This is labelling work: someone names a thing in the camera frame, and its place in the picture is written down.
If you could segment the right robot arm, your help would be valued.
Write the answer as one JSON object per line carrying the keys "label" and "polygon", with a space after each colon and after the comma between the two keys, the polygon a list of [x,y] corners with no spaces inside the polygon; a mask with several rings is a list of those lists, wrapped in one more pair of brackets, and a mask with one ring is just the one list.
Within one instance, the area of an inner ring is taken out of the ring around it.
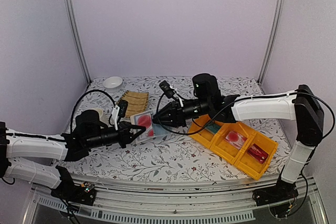
{"label": "right robot arm", "polygon": [[301,170],[308,163],[314,149],[323,139],[324,111],[307,85],[287,93],[260,96],[221,94],[217,79],[209,73],[197,74],[192,78],[194,99],[178,97],[166,82],[160,83],[164,96],[171,99],[166,106],[157,109],[153,123],[165,130],[185,127],[188,119],[207,115],[211,122],[236,124],[252,119],[284,119],[297,123],[297,140],[282,171],[280,183],[271,190],[276,201],[291,194],[292,186]]}

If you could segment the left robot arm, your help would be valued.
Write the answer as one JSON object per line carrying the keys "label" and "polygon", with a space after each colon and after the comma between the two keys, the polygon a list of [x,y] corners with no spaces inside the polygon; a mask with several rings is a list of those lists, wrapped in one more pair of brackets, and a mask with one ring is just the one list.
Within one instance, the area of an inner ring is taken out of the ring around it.
{"label": "left robot arm", "polygon": [[77,116],[76,127],[71,133],[54,136],[16,132],[1,122],[1,177],[57,188],[67,200],[73,200],[78,195],[78,188],[70,182],[72,178],[65,168],[44,166],[30,158],[79,161],[94,148],[116,143],[126,148],[145,130],[144,126],[129,122],[116,121],[114,126],[107,126],[95,110],[85,110]]}

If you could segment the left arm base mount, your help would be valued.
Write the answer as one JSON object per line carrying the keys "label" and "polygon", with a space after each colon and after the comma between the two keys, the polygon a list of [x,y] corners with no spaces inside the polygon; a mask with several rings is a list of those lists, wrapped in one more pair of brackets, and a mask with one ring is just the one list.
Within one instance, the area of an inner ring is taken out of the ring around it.
{"label": "left arm base mount", "polygon": [[97,194],[95,184],[83,182],[76,185],[66,168],[56,166],[56,169],[60,173],[60,184],[55,189],[51,189],[51,195],[65,202],[93,206]]}

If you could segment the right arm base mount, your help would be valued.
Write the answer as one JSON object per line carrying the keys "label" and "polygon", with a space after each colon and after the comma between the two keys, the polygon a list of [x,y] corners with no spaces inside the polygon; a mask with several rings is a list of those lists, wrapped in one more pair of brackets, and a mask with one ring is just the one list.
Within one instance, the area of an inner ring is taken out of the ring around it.
{"label": "right arm base mount", "polygon": [[301,174],[301,177],[305,183],[305,192],[300,205],[297,205],[299,192],[296,183],[289,184],[283,182],[280,178],[278,178],[276,184],[273,186],[254,190],[252,199],[257,206],[265,206],[286,201],[286,204],[269,207],[269,211],[276,219],[287,219],[296,214],[307,199],[309,189],[308,180],[303,174]]}

